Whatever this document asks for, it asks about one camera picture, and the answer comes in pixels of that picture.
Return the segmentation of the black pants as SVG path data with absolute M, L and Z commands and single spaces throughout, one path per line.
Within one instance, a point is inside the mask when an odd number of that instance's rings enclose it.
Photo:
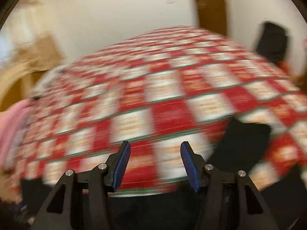
M 265 155 L 271 131 L 267 124 L 244 123 L 232 117 L 207 163 L 224 172 L 249 173 Z

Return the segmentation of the red patchwork bedspread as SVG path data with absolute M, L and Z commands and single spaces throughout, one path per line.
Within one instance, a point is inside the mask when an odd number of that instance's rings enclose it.
M 270 145 L 246 173 L 258 189 L 299 164 L 306 178 L 306 96 L 263 56 L 191 26 L 148 32 L 55 70 L 23 130 L 8 186 L 88 171 L 122 141 L 131 157 L 121 195 L 186 179 L 180 145 L 208 159 L 231 116 L 268 124 Z

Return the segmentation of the grey patterned pillow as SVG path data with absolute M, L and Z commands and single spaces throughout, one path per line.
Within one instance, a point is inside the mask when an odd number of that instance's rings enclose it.
M 65 65 L 59 65 L 44 73 L 35 83 L 31 91 L 31 97 L 41 96 L 47 89 L 47 86 L 66 68 Z

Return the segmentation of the pink folded quilt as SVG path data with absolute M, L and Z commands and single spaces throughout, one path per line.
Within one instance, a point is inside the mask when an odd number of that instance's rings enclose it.
M 1 168 L 16 133 L 26 120 L 25 116 L 32 110 L 31 105 L 31 99 L 24 99 L 1 112 Z

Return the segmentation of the cream wooden headboard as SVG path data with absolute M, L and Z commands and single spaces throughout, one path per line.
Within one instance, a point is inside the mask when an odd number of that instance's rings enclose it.
M 45 72 L 46 69 L 36 66 L 36 61 L 16 62 L 1 69 L 1 112 L 28 98 Z

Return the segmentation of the beige patterned curtain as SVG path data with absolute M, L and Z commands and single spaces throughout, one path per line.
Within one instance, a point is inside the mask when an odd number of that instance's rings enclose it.
M 19 0 L 1 28 L 1 68 L 25 62 L 46 71 L 62 59 L 43 0 Z

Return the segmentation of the brown wooden door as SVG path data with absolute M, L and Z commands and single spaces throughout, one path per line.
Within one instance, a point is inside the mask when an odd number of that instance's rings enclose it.
M 225 0 L 196 0 L 199 25 L 221 35 L 227 35 Z

